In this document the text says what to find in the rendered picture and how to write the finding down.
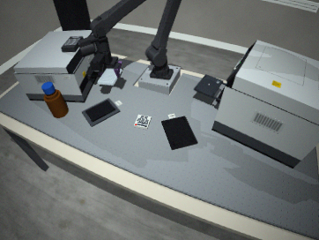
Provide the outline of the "brown bottle with blue cap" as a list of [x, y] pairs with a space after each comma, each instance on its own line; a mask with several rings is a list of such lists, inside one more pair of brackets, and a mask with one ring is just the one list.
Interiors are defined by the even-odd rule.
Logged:
[[56, 90], [52, 82], [46, 82], [41, 86], [44, 92], [44, 101], [55, 118], [61, 118], [68, 114], [69, 109], [59, 90]]

